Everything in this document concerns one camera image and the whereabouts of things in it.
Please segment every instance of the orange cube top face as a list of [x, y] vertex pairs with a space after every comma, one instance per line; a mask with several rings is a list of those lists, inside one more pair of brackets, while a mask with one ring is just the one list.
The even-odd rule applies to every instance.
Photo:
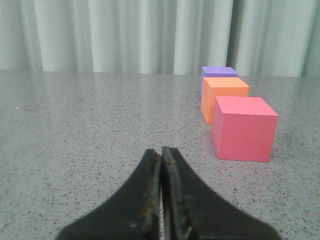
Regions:
[[248, 97], [249, 91], [239, 77], [204, 77], [201, 112], [206, 123], [213, 123], [216, 96]]

